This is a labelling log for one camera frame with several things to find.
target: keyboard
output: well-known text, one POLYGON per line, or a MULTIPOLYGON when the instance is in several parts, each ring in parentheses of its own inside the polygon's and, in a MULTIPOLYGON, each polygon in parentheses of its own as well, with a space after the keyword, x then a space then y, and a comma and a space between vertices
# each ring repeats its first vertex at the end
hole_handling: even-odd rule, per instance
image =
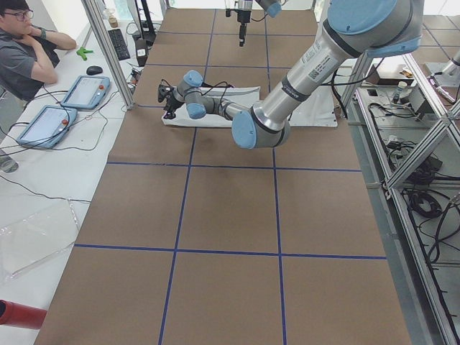
POLYGON ((109 33, 110 40, 112 41, 112 45, 115 48, 115 52, 116 52, 116 56, 118 57, 118 60, 129 59, 131 56, 129 55, 128 47, 124 41, 123 33, 121 32, 121 30, 113 29, 113 30, 109 30, 108 33, 109 33))

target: red cylinder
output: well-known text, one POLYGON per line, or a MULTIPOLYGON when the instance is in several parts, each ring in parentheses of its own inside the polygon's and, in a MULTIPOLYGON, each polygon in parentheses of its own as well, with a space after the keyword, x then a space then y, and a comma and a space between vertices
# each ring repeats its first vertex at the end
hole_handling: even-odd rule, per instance
POLYGON ((46 310, 0 300, 0 325, 40 329, 46 310))

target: blue joint cap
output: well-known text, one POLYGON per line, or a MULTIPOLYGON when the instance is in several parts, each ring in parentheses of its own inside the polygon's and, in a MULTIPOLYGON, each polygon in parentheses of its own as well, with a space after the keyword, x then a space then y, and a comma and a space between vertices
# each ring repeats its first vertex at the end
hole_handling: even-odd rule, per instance
POLYGON ((267 9, 267 13, 272 18, 275 18, 278 13, 281 12, 281 4, 279 2, 275 2, 273 5, 270 5, 267 9))
POLYGON ((332 0, 328 21, 339 34, 359 35, 386 20, 396 4, 397 0, 332 0))
POLYGON ((184 75, 184 81, 194 88, 199 88, 203 84, 203 77, 196 70, 189 70, 184 75))
POLYGON ((379 49, 369 49, 367 51, 367 56, 370 58, 387 58, 389 56, 408 54, 420 46, 421 40, 422 37, 419 36, 408 41, 397 43, 396 45, 388 45, 379 49))
POLYGON ((231 123, 231 135, 242 149, 254 149, 257 143, 257 132, 254 120, 247 111, 240 111, 231 123))
POLYGON ((198 120, 206 115, 206 109, 203 104, 190 103, 187 104, 187 112, 191 119, 198 120))

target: brown cardboard surface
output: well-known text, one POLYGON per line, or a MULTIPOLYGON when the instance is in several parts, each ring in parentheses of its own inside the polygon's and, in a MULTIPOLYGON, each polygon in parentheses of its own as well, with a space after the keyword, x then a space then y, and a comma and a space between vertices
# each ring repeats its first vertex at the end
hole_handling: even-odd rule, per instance
POLYGON ((210 34, 215 13, 213 9, 168 9, 160 32, 210 34))
POLYGON ((231 129, 200 128, 197 131, 194 165, 232 167, 272 167, 272 149, 241 149, 235 145, 231 129))
POLYGON ((210 34, 169 34, 159 32, 147 63, 163 65, 205 65, 210 34))
POLYGON ((315 41, 314 36, 268 37, 270 67, 291 68, 315 41))
POLYGON ((238 36, 216 34, 211 41, 209 65, 267 67, 265 36, 248 36, 244 47, 237 44, 238 36))
POLYGON ((431 34, 441 46, 460 46, 460 31, 458 30, 430 30, 431 34))
POLYGON ((109 153, 109 162, 188 164, 194 129, 165 126, 160 108, 128 111, 109 153))
POLYGON ((438 43, 436 43, 436 41, 434 40, 433 36, 431 35, 431 33, 426 30, 426 29, 423 29, 423 35, 422 35, 422 42, 421 44, 422 46, 437 46, 438 43))
POLYGON ((163 345, 280 345, 277 257, 179 253, 163 345))
POLYGON ((385 255, 361 173, 278 170, 277 185, 283 252, 385 255))
POLYGON ((174 248, 186 167, 107 165, 76 243, 174 248))
POLYGON ((267 34, 269 35, 314 36, 317 29, 315 14, 311 10, 281 11, 275 18, 267 18, 267 34))
POLYGON ((277 252, 273 185, 272 170, 193 168, 180 248, 277 252))
POLYGON ((35 345, 156 343, 172 257, 73 248, 35 345))
POLYGON ((284 330, 289 344, 408 344, 361 173, 340 171, 359 169, 344 121, 294 128, 275 151, 239 149, 230 129, 162 124, 162 78, 195 69, 265 98, 316 22, 311 11, 252 22, 245 47, 238 28, 220 10, 168 10, 37 345, 279 345, 284 330))
POLYGON ((385 261, 282 263, 290 345, 411 344, 385 261))
MULTIPOLYGON (((261 11, 253 11, 251 17, 254 19, 261 19, 264 14, 261 11)), ((236 13, 233 11, 231 17, 225 17, 225 10, 218 10, 216 13, 216 21, 214 22, 214 34, 239 34, 240 23, 236 20, 236 13)), ((265 35, 265 21, 254 22, 251 21, 247 25, 247 35, 265 35)), ((238 49, 238 37, 232 38, 233 47, 238 49)))
POLYGON ((290 138, 276 148, 278 167, 359 169, 348 124, 336 128, 293 127, 290 138))
POLYGON ((423 16, 423 24, 428 29, 456 29, 445 16, 423 16))

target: robotic arm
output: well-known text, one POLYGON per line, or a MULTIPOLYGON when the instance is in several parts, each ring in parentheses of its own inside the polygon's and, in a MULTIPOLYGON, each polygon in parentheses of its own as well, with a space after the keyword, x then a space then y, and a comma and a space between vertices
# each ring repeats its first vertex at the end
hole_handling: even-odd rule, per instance
MULTIPOLYGON (((281 12, 281 4, 278 0, 255 0, 272 17, 275 18, 281 12)), ((239 27, 239 46, 243 47, 246 41, 247 24, 251 21, 252 0, 237 0, 236 9, 226 9, 225 17, 231 16, 231 11, 235 11, 236 20, 240 23, 239 27)))
POLYGON ((343 61, 363 53, 383 58, 414 51, 422 18, 423 0, 331 0, 321 35, 267 98, 250 109, 202 94, 203 78, 196 71, 185 74, 177 87, 160 85, 158 100, 167 100, 167 116, 185 103, 192 119, 218 114, 232 120, 231 133, 241 148, 276 147, 289 136, 289 115, 343 61))

